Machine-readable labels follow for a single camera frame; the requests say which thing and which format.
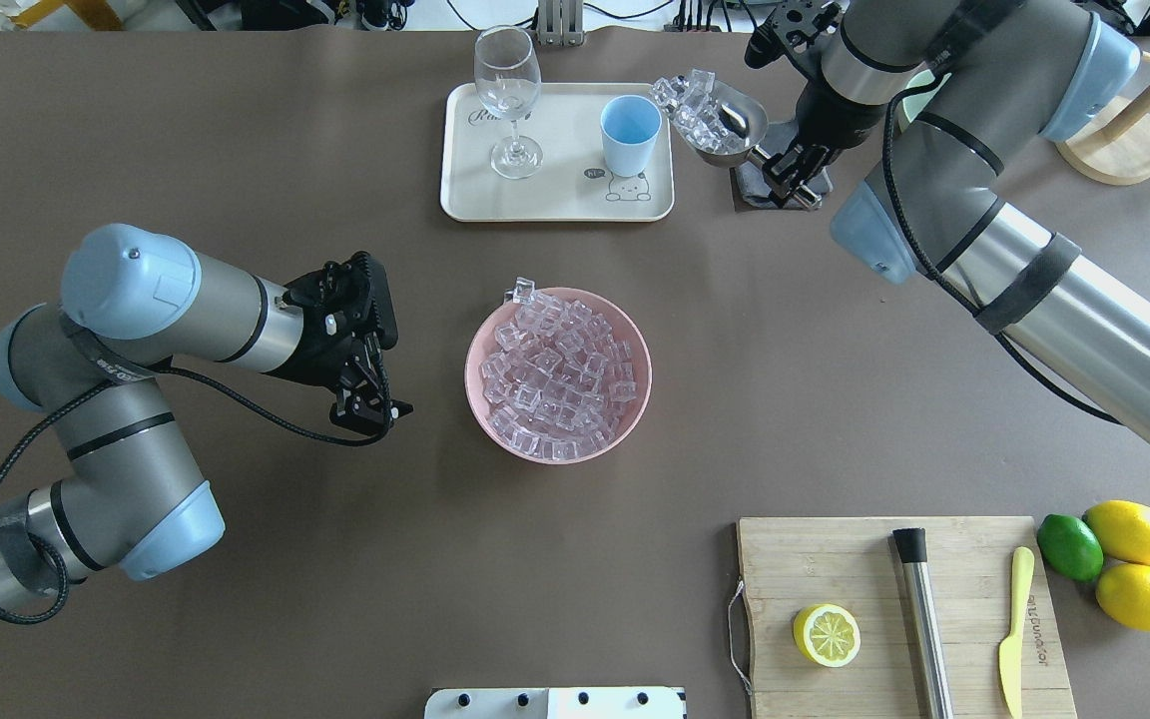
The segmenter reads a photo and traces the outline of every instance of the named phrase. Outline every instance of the bowl of ice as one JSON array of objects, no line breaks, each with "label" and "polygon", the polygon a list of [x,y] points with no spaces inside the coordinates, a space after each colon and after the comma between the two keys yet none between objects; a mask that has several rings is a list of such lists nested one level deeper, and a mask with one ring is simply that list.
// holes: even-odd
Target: bowl of ice
[{"label": "bowl of ice", "polygon": [[632,431],[651,397],[651,353],[619,306],[591,291],[531,290],[485,319],[465,387],[483,431],[512,454],[574,465]]}]

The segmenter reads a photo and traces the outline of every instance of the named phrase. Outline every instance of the white bracket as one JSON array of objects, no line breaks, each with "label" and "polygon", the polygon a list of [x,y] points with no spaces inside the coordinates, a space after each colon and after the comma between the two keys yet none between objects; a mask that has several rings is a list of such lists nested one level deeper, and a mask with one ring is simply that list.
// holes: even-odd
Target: white bracket
[{"label": "white bracket", "polygon": [[685,691],[672,687],[438,690],[424,719],[684,719]]},{"label": "white bracket", "polygon": [[539,45],[584,45],[584,0],[539,0]]}]

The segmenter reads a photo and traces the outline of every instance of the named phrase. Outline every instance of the yellow lemon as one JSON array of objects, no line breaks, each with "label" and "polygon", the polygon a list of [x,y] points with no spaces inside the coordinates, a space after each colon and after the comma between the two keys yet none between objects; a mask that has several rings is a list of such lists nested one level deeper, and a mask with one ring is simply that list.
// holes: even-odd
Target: yellow lemon
[{"label": "yellow lemon", "polygon": [[1105,571],[1094,596],[1117,622],[1150,632],[1150,567],[1147,565],[1118,564]]},{"label": "yellow lemon", "polygon": [[1150,506],[1113,499],[1086,512],[1086,523],[1099,537],[1104,554],[1150,564]]},{"label": "yellow lemon", "polygon": [[812,604],[792,618],[792,638],[806,659],[844,666],[859,653],[859,622],[835,604]]}]

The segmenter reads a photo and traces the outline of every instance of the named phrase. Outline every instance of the cutting board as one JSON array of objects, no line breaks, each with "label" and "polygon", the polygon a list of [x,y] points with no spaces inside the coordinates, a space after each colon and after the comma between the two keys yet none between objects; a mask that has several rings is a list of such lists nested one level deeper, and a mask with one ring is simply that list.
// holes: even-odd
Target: cutting board
[{"label": "cutting board", "polygon": [[[795,518],[738,522],[753,719],[929,716],[889,540],[900,527],[926,528],[956,716],[1010,716],[996,645],[1010,632],[1010,557],[1022,545],[1036,554],[1022,632],[1023,716],[1076,718],[1032,518]],[[792,641],[793,615],[816,602],[839,604],[859,622],[859,655],[839,670],[811,664]]]}]

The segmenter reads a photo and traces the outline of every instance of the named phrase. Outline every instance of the lime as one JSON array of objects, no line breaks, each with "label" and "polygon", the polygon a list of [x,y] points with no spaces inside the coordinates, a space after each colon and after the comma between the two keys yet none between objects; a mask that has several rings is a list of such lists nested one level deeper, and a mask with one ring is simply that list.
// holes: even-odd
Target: lime
[{"label": "lime", "polygon": [[792,618],[792,638],[806,659],[835,668],[859,653],[859,622],[835,604],[812,604]]},{"label": "lime", "polygon": [[1117,622],[1150,632],[1150,567],[1118,564],[1099,578],[1094,591],[1099,606]]},{"label": "lime", "polygon": [[1150,506],[1113,499],[1091,506],[1086,523],[1099,537],[1104,554],[1150,564]]},{"label": "lime", "polygon": [[1078,582],[1092,582],[1103,571],[1103,548],[1086,522],[1050,514],[1036,529],[1036,545],[1051,569]]}]

